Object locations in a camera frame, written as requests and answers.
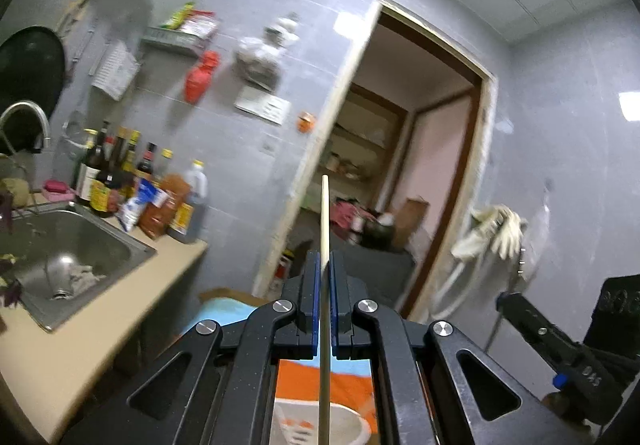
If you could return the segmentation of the wooden chopstick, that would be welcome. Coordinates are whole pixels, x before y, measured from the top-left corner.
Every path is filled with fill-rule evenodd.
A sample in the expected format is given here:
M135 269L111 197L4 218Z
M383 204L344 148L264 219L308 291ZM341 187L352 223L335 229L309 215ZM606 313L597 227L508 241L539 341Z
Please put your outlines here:
M321 215L320 215L320 265L321 265L321 299L320 299L320 383L319 383L319 428L318 444L330 443L330 373L331 373L331 321L329 294L329 261L330 261L330 183L329 176L324 174L321 182Z

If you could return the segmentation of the dark grey cabinet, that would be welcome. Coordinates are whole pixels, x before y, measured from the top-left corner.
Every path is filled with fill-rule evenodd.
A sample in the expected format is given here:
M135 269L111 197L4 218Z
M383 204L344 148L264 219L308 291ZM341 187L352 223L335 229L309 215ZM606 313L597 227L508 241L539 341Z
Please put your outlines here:
M331 231L330 248L343 257L346 274L361 279L378 304L395 307L405 294L414 269L407 251L381 251L354 245L341 231Z

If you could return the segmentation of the white rubber gloves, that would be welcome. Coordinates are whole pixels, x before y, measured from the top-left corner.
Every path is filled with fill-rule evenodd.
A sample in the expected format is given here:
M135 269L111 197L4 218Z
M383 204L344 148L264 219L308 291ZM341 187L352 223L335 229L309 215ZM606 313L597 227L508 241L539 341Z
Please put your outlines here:
M471 261L487 251L500 260L513 259L521 249L523 217L504 204L489 205L471 213L475 225L451 248L459 261Z

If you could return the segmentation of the stainless steel sink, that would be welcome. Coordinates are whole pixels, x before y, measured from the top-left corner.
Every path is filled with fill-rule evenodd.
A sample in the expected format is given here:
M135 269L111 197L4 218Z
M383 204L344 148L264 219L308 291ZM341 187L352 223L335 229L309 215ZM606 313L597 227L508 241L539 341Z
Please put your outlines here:
M73 202L14 211L1 231L1 282L53 332L156 250Z

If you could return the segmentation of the orange wall hook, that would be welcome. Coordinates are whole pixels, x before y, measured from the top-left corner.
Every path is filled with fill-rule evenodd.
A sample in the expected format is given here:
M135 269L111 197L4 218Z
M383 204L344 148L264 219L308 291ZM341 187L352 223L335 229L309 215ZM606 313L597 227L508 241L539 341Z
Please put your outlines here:
M297 131L302 134L311 133L316 124L316 117L310 112L303 111L297 117Z

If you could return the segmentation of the white wall socket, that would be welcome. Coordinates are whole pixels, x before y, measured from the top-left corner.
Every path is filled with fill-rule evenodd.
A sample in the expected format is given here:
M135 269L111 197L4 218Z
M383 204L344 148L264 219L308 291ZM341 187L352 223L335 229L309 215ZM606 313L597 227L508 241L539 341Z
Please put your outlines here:
M291 103L261 88L247 85L235 99L234 107L272 124L282 125Z

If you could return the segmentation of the large clear oil bottle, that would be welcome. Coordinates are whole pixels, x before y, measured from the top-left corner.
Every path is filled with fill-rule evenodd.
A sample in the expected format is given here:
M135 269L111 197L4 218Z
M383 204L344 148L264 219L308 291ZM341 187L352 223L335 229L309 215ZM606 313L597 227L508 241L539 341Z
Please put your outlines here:
M190 191L169 224L167 234L180 243L190 245L200 235L207 209L208 179L204 163L201 160L193 160L183 179L190 186Z

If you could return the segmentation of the red plastic bag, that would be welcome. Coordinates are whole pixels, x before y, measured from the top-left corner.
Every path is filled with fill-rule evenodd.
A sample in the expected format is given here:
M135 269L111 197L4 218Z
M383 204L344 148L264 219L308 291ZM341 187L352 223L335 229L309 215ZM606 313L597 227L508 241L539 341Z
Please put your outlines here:
M213 50L206 50L198 63L186 75L183 99L190 105L195 105L212 82L214 71L220 63L220 56Z

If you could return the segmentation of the brown snack bag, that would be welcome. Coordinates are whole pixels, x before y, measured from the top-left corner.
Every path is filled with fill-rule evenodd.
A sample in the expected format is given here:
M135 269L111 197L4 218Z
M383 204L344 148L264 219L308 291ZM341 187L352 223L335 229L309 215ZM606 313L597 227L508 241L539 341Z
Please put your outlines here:
M164 235L190 191L191 186L181 175L167 174L140 217L138 226L142 233L153 240Z

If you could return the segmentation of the metal wall shelf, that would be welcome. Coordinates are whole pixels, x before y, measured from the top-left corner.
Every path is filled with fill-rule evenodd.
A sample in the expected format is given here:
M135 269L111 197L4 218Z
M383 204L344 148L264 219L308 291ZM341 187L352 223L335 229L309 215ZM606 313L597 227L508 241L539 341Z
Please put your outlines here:
M213 27L190 27L186 30L147 27L142 35L142 42L173 53L200 57L217 30L217 23Z

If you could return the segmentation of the white box on wall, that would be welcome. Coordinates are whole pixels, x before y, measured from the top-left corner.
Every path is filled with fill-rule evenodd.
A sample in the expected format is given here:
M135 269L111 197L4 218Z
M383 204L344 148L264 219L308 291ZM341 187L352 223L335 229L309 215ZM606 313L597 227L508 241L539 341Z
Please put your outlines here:
M121 101L139 70L134 54L123 41L117 41L96 69L91 85L114 101Z

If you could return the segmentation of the black wok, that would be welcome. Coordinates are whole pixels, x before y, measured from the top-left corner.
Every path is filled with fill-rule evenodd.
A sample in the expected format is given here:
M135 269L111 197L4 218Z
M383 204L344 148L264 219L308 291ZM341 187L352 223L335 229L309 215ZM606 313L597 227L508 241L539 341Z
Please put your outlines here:
M49 120L65 80L65 50L51 29L27 27L1 44L1 112L14 102L31 100Z

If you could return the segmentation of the striped blue orange brown cloth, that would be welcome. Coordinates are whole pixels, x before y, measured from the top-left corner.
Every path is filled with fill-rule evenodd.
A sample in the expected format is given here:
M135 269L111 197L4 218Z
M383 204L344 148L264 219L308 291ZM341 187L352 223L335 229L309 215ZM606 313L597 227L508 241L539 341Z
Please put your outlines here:
M220 297L201 303L186 329L205 319L221 326L238 323L264 304L263 299L224 290ZM320 361L317 357L280 362L271 444L318 442L319 393ZM332 444L377 444L380 441L371 368L367 361L332 359L330 413Z

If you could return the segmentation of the clear plastic bag on wall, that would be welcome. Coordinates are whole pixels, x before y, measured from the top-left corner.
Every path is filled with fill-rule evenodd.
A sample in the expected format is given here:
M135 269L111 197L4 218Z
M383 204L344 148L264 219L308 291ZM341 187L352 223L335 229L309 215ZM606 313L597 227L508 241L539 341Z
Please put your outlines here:
M262 30L262 37L244 36L234 51L240 77L266 92L277 90L282 75L283 57L298 40L299 15L278 17Z

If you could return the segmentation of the wooden shelf unit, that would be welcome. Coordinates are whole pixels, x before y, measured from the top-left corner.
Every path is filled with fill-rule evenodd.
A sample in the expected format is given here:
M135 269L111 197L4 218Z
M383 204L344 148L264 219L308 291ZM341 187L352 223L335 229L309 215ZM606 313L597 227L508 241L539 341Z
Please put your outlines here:
M373 208L390 171L408 111L365 87L352 84L333 123L312 183L329 176L333 198Z

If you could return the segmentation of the chrome faucet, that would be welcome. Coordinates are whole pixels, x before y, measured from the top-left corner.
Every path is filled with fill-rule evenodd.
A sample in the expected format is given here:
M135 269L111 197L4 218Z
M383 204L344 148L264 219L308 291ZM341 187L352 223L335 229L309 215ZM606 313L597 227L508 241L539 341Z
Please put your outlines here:
M1 148L7 154L40 153L50 144L49 120L35 102L17 101L1 113Z

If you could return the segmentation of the dark soy sauce bottle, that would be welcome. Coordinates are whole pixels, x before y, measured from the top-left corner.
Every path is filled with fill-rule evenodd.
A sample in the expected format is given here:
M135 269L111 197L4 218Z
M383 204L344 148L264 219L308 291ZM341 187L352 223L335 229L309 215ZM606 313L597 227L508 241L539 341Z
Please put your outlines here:
M99 217L114 215L119 205L122 204L122 186L124 186L124 174L122 174L122 148L125 145L127 135L126 127L119 127L114 145L106 161L106 165L93 179L90 208Z

